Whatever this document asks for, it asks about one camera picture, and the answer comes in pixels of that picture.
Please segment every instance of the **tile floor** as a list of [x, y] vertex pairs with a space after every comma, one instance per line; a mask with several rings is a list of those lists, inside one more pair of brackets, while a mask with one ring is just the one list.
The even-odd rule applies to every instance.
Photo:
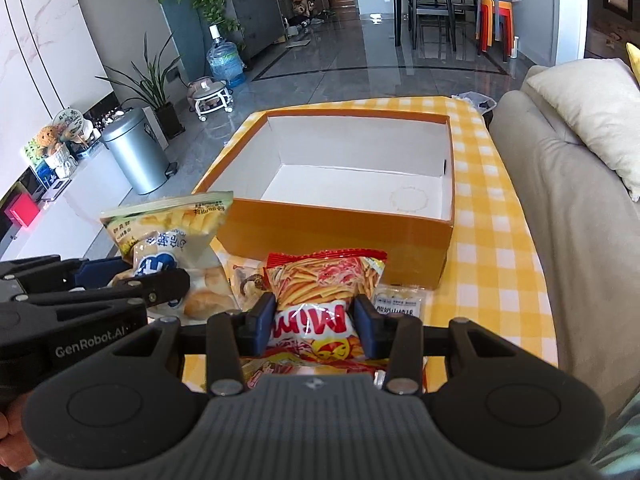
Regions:
[[[234, 111], [223, 110], [200, 122], [185, 109], [186, 131], [171, 141], [166, 153], [178, 162], [178, 173], [155, 192], [131, 192], [123, 205], [184, 195], [205, 173], [225, 142], [257, 110], [329, 101], [375, 97], [431, 96], [477, 91], [498, 100], [519, 88], [530, 64], [523, 59], [502, 62], [499, 47], [478, 56], [474, 26], [458, 24], [457, 52], [437, 25], [422, 27], [422, 43], [412, 50], [406, 24], [402, 44], [394, 46], [393, 21], [361, 21], [343, 16], [309, 28], [307, 46], [266, 49], [254, 61], [244, 84], [234, 89]], [[86, 257], [103, 258], [113, 249], [102, 232]]]

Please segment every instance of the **mimi snack bag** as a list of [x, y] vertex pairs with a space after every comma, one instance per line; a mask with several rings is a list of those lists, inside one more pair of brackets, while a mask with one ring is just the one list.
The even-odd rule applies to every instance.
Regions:
[[366, 249], [270, 254], [266, 275], [278, 307], [269, 346], [311, 361], [364, 359], [347, 309], [357, 294], [372, 298], [385, 261], [383, 251]]
[[219, 312], [238, 310], [225, 271], [210, 243], [233, 201], [229, 192], [210, 192], [119, 208], [102, 224], [133, 269], [116, 278], [185, 269], [191, 288], [181, 301], [148, 309], [151, 317], [177, 316], [182, 324], [204, 323]]

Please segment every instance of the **silver trash can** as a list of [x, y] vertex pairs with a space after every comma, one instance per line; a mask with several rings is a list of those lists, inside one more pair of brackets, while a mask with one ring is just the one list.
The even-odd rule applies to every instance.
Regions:
[[102, 132], [102, 142], [139, 195], [167, 181], [169, 160], [141, 108], [126, 112]]

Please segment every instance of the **white pillow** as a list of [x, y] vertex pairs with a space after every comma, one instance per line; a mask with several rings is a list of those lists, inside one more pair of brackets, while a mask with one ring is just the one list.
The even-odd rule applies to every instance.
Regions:
[[527, 83], [555, 108], [587, 147], [640, 198], [640, 89], [620, 59], [579, 59]]

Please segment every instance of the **water bottle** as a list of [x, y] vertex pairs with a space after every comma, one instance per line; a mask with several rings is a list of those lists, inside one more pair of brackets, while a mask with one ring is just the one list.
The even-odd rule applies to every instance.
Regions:
[[213, 77], [226, 83], [228, 88], [244, 83], [246, 79], [242, 72], [242, 60], [238, 55], [238, 49], [230, 41], [225, 41], [220, 36], [217, 25], [209, 27], [213, 45], [207, 53], [207, 61], [211, 67]]

